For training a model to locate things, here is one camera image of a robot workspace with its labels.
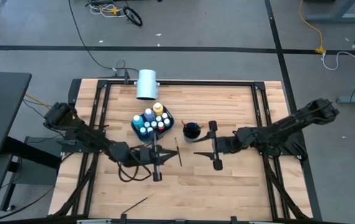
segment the black cup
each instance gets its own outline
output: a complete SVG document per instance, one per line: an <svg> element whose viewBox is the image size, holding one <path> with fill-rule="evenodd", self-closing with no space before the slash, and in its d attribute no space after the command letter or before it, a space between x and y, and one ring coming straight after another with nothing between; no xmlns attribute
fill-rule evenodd
<svg viewBox="0 0 355 224"><path fill-rule="evenodd" d="M193 142L201 134L201 127L194 122L187 123L184 125L183 134L187 142Z"/></svg>

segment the wooden tabletop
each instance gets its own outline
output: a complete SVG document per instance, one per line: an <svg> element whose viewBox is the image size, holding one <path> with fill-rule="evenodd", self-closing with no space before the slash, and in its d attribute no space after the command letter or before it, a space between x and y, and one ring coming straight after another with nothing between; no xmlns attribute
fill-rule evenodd
<svg viewBox="0 0 355 224"><path fill-rule="evenodd" d="M97 79L83 79L76 102L81 119L88 123L95 97ZM288 115L284 92L280 82L265 82L273 121ZM118 178L118 167L105 155L100 155L90 218L119 218L121 213L143 198L145 202L127 212L134 219L185 219L185 220L272 220L262 157L255 149L237 154L222 155L224 169L213 170L211 161L193 152L211 152L211 142L196 144L185 142L182 134L184 122L203 125L201 136L208 131L208 121L218 122L218 136L232 136L232 131L243 126L257 126L252 93L244 86L184 86L161 85L158 102L165 105L175 119L172 130L158 144L176 150L177 138L183 167L178 157L161 167L163 181L124 183ZM104 91L99 105L102 105ZM153 101L136 99L134 85L112 85L106 113L106 136L114 141L125 141L130 146L141 144L131 129L134 115L151 108ZM97 123L100 117L97 111ZM76 187L81 154L69 157L60 167L49 214L65 203ZM280 157L287 192L304 214L311 216L303 172L293 156ZM134 169L125 169L129 174ZM146 175L141 168L139 177ZM274 189L279 216L282 209L279 194ZM80 211L83 210L86 190L82 193Z"/></svg>

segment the black desk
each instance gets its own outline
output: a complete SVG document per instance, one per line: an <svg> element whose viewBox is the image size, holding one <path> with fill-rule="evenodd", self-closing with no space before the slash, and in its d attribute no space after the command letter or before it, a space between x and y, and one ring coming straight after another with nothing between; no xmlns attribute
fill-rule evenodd
<svg viewBox="0 0 355 224"><path fill-rule="evenodd" d="M60 158L28 146L7 136L31 79L29 73L0 72L0 187L7 171L17 172L18 163L12 162L13 155L51 168L58 168ZM7 209L12 189L7 189L1 210Z"/></svg>

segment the black tray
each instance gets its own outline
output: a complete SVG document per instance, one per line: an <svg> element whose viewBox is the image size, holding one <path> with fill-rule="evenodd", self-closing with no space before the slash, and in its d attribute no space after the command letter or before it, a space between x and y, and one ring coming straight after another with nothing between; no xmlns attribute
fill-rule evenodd
<svg viewBox="0 0 355 224"><path fill-rule="evenodd" d="M159 133L158 132L158 129L154 130L156 135L157 135L157 139L160 139L162 136L164 136L167 132L169 132L171 130L171 128L173 127L173 125L175 124L175 120L173 119L172 115L169 113L169 111L166 109L166 107L164 106L164 113L167 113L167 116L170 120L170 126L169 127L166 127L165 126L165 130L162 132L162 133ZM142 113L140 115L143 119L144 122L146 122L146 119L145 119L145 116L144 116L144 113ZM135 132L135 134L137 135L137 137L142 141L142 142L145 142L145 143L150 143L152 140L150 137L147 137L147 138L144 138L141 134L140 134L140 130L137 130L136 127L134 126L133 124L133 121L131 122L131 126L132 126L132 129L133 131Z"/></svg>

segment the concrete floor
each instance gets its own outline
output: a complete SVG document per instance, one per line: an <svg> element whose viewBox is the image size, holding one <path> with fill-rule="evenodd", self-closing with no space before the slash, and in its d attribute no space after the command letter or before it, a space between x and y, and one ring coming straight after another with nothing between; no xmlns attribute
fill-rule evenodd
<svg viewBox="0 0 355 224"><path fill-rule="evenodd" d="M283 49L318 46L317 33L298 16L299 2L271 2ZM342 2L305 3L303 13L333 11ZM91 46L275 48L264 1L226 0L222 4L216 0L129 1L143 18L142 27L125 19L92 15L85 4L85 0L72 0L83 39ZM316 26L324 33L327 50L353 48L355 24ZM81 43L68 1L7 0L0 13L0 45L81 46ZM159 78L282 81L276 54L117 51L92 54L107 66L124 59L127 67L156 70ZM315 98L334 100L338 95L349 95L355 86L355 60L350 56L340 57L341 67L337 71L325 69L319 55L285 54L285 60L298 108ZM328 55L326 63L334 67L335 56ZM31 73L28 93L49 104L67 100L72 78L113 75L97 66L84 51L0 50L0 72ZM305 141L323 219L355 223L355 105L335 104L335 107L341 112L336 121L306 128ZM20 140L25 136L54 135L41 124L42 119L22 105L10 135ZM24 206L50 187L18 185L12 203L17 208ZM9 219L43 217L50 199L51 194Z"/></svg>

